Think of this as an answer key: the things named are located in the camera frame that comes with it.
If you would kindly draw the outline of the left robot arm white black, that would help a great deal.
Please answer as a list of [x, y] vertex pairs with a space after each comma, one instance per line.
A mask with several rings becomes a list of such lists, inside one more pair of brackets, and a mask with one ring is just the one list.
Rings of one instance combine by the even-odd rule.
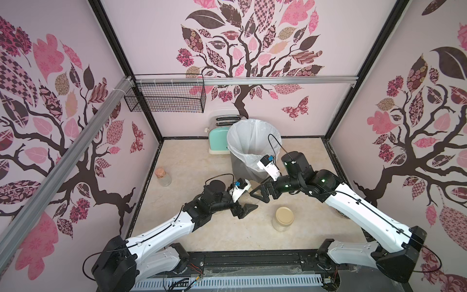
[[250, 182], [243, 178], [229, 187], [212, 180], [170, 220], [138, 236], [110, 239], [103, 251], [95, 254], [97, 260], [88, 278], [96, 282], [100, 292], [128, 292], [137, 282], [156, 274], [182, 273], [189, 255], [177, 240], [207, 224], [220, 211], [229, 210], [238, 219], [245, 218], [258, 207], [238, 201], [250, 188]]

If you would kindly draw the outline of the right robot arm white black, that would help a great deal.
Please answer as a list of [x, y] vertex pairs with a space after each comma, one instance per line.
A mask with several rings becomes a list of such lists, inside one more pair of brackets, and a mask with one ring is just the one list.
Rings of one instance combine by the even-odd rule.
[[281, 175], [272, 156], [259, 159], [258, 168], [267, 172], [269, 178], [251, 192], [252, 197], [268, 203], [284, 193], [304, 193], [343, 213], [373, 238], [367, 243], [344, 243], [328, 238], [316, 251], [317, 262], [325, 268], [340, 264], [368, 266], [393, 281], [409, 281], [424, 248], [424, 229], [410, 228], [390, 218], [331, 171], [314, 170], [301, 152], [285, 154], [282, 163], [286, 175]]

